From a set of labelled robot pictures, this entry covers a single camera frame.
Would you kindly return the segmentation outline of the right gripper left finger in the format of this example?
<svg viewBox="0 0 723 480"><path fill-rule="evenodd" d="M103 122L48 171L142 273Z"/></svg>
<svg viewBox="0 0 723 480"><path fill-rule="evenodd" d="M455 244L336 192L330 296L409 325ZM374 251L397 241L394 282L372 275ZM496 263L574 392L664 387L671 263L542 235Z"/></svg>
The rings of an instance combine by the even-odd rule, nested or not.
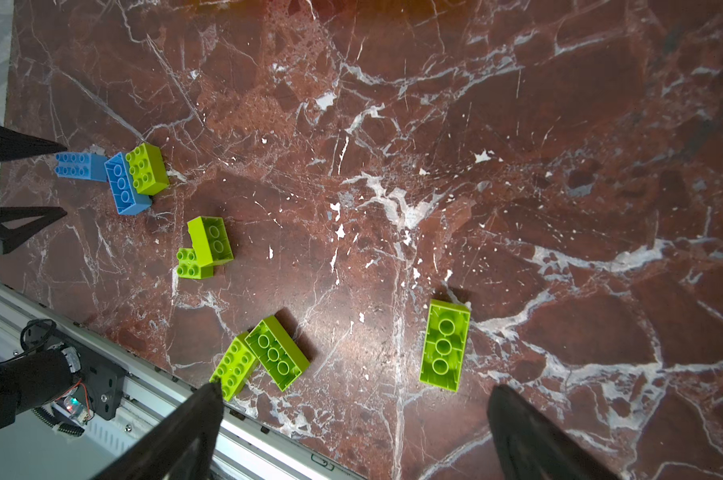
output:
<svg viewBox="0 0 723 480"><path fill-rule="evenodd" d="M199 388L98 479L209 479L224 416L222 388Z"/></svg>

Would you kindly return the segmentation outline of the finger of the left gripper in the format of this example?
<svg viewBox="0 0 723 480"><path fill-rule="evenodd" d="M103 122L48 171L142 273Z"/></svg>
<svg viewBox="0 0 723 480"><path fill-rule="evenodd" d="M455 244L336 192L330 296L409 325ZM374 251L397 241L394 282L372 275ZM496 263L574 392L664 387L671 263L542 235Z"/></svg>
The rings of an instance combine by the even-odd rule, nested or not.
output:
<svg viewBox="0 0 723 480"><path fill-rule="evenodd" d="M0 207L0 254L13 252L66 215L61 207Z"/></svg>
<svg viewBox="0 0 723 480"><path fill-rule="evenodd" d="M0 162L51 155L67 150L67 146L58 142L21 134L0 125Z"/></svg>

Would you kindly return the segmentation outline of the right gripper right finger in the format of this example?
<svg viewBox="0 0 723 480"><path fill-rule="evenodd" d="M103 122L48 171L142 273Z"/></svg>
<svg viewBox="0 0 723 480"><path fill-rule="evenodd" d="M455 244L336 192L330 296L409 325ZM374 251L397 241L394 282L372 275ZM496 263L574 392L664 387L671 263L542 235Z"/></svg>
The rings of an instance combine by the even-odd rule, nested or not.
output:
<svg viewBox="0 0 723 480"><path fill-rule="evenodd" d="M487 420L507 479L617 478L507 385L493 388Z"/></svg>

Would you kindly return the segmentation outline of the green lego brick bottom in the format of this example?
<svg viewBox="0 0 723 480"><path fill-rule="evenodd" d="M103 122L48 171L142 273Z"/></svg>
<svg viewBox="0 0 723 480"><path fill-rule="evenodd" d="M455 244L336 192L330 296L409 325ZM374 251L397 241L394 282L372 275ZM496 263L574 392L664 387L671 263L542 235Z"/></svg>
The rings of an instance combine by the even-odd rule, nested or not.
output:
<svg viewBox="0 0 723 480"><path fill-rule="evenodd" d="M259 360L247 344L247 332L234 338L222 357L210 382L219 383L225 402L231 402L244 388L259 365Z"/></svg>

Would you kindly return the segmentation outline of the blue lego brick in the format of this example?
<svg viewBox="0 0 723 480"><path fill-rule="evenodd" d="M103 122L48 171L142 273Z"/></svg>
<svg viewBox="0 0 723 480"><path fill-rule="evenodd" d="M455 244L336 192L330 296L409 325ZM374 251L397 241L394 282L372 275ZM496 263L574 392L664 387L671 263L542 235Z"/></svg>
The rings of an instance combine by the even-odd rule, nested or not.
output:
<svg viewBox="0 0 723 480"><path fill-rule="evenodd" d="M108 158L95 153L63 152L55 155L58 164L55 174L59 178L107 182L105 163Z"/></svg>

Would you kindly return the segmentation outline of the blue lego brick diagonal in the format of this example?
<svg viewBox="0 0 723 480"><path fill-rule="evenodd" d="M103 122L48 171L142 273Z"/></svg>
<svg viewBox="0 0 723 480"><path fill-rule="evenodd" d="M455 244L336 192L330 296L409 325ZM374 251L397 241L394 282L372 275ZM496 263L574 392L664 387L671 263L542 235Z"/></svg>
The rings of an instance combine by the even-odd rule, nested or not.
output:
<svg viewBox="0 0 723 480"><path fill-rule="evenodd" d="M111 157L105 162L108 182L120 215L137 215L149 209L153 202L150 196L139 194L133 186L128 164L123 153Z"/></svg>

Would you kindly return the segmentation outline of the small green lego brick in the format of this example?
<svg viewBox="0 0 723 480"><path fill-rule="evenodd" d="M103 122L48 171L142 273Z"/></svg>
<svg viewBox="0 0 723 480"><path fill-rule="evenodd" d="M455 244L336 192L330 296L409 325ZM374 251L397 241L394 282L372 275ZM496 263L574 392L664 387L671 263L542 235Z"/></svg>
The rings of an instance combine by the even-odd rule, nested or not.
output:
<svg viewBox="0 0 723 480"><path fill-rule="evenodd" d="M193 248L180 248L177 252L177 260L176 273L179 278L202 280L214 276L213 266L201 266Z"/></svg>

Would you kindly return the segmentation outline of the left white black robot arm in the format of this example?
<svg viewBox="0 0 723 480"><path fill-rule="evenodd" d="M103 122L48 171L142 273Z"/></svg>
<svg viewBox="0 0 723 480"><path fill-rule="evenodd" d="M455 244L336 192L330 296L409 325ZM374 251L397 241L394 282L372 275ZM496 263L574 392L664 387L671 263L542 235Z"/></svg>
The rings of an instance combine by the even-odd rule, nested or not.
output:
<svg viewBox="0 0 723 480"><path fill-rule="evenodd" d="M67 147L0 125L0 163L65 152ZM0 255L17 250L44 228L64 218L61 207L1 207ZM66 356L42 346L0 362L0 429L30 409L43 406L73 385L74 374Z"/></svg>

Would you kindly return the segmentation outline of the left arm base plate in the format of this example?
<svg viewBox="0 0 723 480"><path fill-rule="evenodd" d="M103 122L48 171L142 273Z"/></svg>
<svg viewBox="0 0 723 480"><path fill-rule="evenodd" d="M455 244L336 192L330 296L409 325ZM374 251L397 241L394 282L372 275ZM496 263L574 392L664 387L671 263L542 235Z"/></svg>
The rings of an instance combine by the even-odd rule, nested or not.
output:
<svg viewBox="0 0 723 480"><path fill-rule="evenodd" d="M22 330L20 343L24 352L30 355L46 350L59 350L67 357L67 362L73 369L72 385L51 405L52 409L59 410L59 418L62 418L65 412L60 401L69 394L76 394L79 400L87 401L92 412L90 421L96 417L106 421L116 417L127 375L123 367L105 358L95 348L59 330L51 319L30 321Z"/></svg>

